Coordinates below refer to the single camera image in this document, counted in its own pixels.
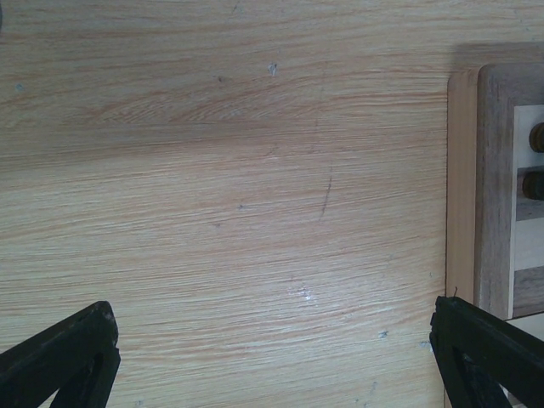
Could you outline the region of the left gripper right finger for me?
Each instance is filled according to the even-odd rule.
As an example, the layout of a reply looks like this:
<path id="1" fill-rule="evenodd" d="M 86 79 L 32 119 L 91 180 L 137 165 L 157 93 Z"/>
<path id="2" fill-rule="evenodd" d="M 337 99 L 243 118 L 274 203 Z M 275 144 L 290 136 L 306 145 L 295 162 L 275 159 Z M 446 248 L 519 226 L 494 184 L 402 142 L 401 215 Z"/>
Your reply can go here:
<path id="1" fill-rule="evenodd" d="M 543 341 L 459 297 L 438 297 L 429 340 L 453 407 L 543 406 Z"/>

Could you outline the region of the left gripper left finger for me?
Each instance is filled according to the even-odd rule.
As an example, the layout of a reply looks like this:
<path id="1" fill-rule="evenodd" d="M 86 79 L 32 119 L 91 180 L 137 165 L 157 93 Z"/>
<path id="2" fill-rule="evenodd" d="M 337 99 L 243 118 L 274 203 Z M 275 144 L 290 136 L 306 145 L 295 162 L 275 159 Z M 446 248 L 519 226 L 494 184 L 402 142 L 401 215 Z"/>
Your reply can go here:
<path id="1" fill-rule="evenodd" d="M 105 407 L 121 362 L 111 305 L 98 301 L 1 353 L 1 406 Z"/>

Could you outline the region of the wooden chess board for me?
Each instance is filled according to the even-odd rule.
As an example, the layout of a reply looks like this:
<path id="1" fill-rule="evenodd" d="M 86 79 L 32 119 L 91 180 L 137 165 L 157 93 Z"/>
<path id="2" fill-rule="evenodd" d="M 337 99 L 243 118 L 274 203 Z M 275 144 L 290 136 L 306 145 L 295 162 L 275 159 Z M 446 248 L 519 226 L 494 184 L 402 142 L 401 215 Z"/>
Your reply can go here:
<path id="1" fill-rule="evenodd" d="M 446 292 L 503 319 L 543 311 L 543 171 L 530 130 L 543 122 L 540 63 L 484 65 L 447 90 Z"/>

